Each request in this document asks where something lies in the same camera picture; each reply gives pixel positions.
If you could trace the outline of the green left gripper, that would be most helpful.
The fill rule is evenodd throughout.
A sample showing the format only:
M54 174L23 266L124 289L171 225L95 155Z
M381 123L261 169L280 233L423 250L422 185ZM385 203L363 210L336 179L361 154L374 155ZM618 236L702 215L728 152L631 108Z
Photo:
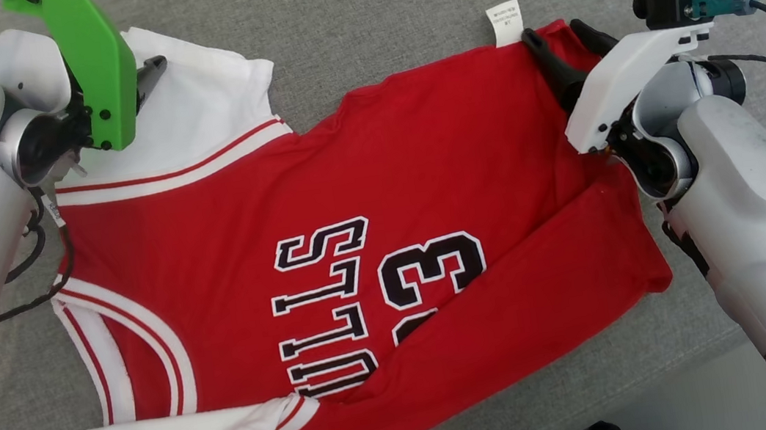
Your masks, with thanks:
M136 135L136 112L164 75L167 58L146 59L136 74L134 54L93 0L4 0L3 6L45 24L90 110L94 147L130 146Z

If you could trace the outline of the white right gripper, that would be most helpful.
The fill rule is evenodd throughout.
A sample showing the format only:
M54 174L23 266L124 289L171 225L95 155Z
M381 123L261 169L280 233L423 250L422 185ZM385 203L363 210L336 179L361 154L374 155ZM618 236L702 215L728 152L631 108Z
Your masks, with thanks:
M674 55L697 48L712 22L677 29L628 34L621 41L597 31L579 18L569 28L593 55L604 57L587 75L558 56L533 29L522 31L530 51L558 105L569 117L566 138L578 153L604 149L612 124L635 106L636 128L660 127L663 120L702 98L707 80L697 78L691 62L670 63Z

